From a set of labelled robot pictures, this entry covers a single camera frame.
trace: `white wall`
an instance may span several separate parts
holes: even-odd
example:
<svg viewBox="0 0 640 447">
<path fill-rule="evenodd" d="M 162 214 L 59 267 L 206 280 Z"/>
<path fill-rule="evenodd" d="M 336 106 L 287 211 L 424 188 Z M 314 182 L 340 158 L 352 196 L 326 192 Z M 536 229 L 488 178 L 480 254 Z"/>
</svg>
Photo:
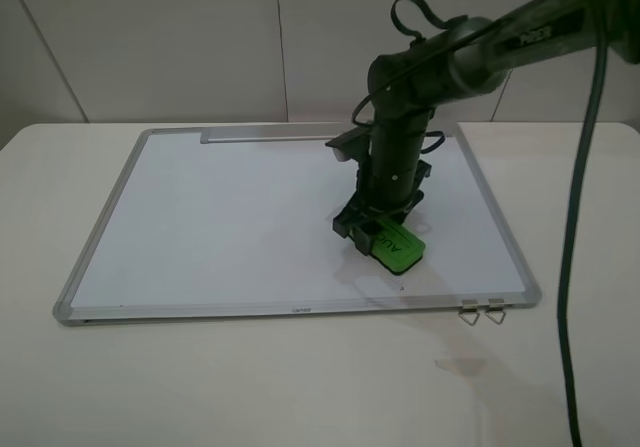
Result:
<svg viewBox="0 0 640 447">
<path fill-rule="evenodd" d="M 495 18 L 528 0 L 428 1 L 443 18 Z M 31 123 L 81 122 L 81 109 L 92 122 L 346 120 L 370 62 L 410 40 L 391 24 L 393 0 L 24 2 L 35 25 L 19 0 L 0 0 L 0 147 Z M 413 6 L 399 14 L 435 33 Z M 592 58 L 518 69 L 500 105 L 496 92 L 436 120 L 579 120 Z M 640 67 L 612 54 L 601 119 L 639 119 L 638 89 Z"/>
</svg>

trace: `whiteboard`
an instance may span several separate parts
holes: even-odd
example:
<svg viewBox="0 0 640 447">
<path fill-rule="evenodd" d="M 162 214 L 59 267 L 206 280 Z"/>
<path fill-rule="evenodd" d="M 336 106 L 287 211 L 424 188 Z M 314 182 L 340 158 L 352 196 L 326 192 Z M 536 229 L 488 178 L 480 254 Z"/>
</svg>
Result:
<svg viewBox="0 0 640 447">
<path fill-rule="evenodd" d="M 394 276 L 332 231 L 354 192 L 355 162 L 336 162 L 324 140 L 203 144 L 201 136 L 185 129 L 141 138 L 104 226 L 90 239 L 94 248 L 72 273 L 58 308 L 64 320 L 454 307 L 465 299 L 530 304 L 538 297 L 459 137 L 426 156 L 433 168 L 425 198 L 406 225 L 427 250 Z"/>
</svg>

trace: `green object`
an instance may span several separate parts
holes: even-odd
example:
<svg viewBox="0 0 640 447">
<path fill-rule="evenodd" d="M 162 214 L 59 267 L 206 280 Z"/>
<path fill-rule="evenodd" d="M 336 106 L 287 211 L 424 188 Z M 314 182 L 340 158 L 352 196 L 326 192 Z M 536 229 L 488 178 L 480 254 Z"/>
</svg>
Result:
<svg viewBox="0 0 640 447">
<path fill-rule="evenodd" d="M 400 275 L 418 262 L 426 245 L 402 225 L 389 219 L 379 220 L 382 231 L 371 248 L 371 256 L 378 259 L 392 274 Z"/>
</svg>

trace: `table surface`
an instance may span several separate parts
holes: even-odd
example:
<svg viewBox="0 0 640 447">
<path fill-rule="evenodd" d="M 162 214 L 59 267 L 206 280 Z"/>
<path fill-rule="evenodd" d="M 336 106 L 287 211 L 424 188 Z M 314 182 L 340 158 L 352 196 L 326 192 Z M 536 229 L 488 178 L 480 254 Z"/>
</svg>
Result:
<svg viewBox="0 0 640 447">
<path fill-rule="evenodd" d="M 0 445 L 570 445 L 555 305 L 579 125 L 462 126 L 543 291 L 501 326 L 437 312 L 63 327 L 51 308 L 151 125 L 20 132 L 0 152 Z M 569 309 L 586 445 L 640 436 L 638 172 L 638 133 L 599 125 Z"/>
</svg>

